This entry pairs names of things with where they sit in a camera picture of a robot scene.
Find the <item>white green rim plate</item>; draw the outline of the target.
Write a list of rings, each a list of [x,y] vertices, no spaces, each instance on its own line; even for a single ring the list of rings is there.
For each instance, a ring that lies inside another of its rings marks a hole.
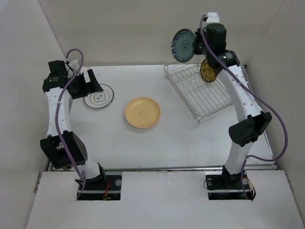
[[[102,92],[95,92],[86,97],[83,101],[86,106],[92,109],[103,109],[109,106],[114,100],[114,90],[106,84],[100,84]]]

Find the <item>blue green patterned plate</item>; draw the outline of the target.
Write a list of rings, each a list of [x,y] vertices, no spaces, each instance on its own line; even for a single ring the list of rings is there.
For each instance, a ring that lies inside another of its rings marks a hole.
[[[171,44],[172,55],[178,62],[188,62],[194,56],[194,33],[189,29],[179,30]]]

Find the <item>yellow patterned plate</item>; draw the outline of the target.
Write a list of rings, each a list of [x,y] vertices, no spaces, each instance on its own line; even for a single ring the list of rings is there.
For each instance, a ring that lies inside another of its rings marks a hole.
[[[204,59],[201,63],[200,74],[201,78],[207,83],[211,83],[217,78],[214,69],[209,66],[207,59]]]

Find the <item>beige yellow plate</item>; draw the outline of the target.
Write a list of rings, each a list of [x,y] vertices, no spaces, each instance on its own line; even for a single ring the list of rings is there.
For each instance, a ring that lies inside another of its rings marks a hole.
[[[159,104],[148,97],[138,97],[128,102],[124,110],[126,121],[138,129],[155,126],[161,117]]]

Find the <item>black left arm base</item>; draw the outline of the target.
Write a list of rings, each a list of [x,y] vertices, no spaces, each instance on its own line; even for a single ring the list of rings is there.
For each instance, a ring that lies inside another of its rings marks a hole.
[[[87,179],[82,187],[80,182],[77,191],[77,200],[104,200],[121,199],[122,172],[106,172],[105,178]]]

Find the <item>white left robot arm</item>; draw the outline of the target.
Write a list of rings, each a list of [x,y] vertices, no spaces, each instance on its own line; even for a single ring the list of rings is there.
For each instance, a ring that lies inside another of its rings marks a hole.
[[[48,63],[50,74],[44,80],[42,90],[48,101],[48,131],[40,140],[40,146],[55,169],[79,171],[81,183],[85,180],[96,189],[105,187],[107,178],[99,163],[88,161],[85,144],[72,131],[70,111],[75,99],[102,92],[92,70],[88,70],[89,81],[79,71],[79,61],[52,61]]]

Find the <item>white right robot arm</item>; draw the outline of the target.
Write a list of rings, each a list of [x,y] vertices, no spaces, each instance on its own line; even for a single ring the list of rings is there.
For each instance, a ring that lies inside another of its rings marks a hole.
[[[244,161],[272,116],[265,113],[250,94],[235,52],[226,49],[226,28],[211,23],[198,28],[195,34],[195,54],[206,56],[208,66],[225,86],[237,115],[238,122],[229,127],[232,144],[221,175],[222,185],[231,188],[244,178]]]

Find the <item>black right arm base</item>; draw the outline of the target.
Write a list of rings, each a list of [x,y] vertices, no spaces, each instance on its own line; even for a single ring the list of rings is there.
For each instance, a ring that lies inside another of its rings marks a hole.
[[[209,200],[254,200],[256,190],[247,174],[230,180],[225,174],[206,174],[204,187]]]

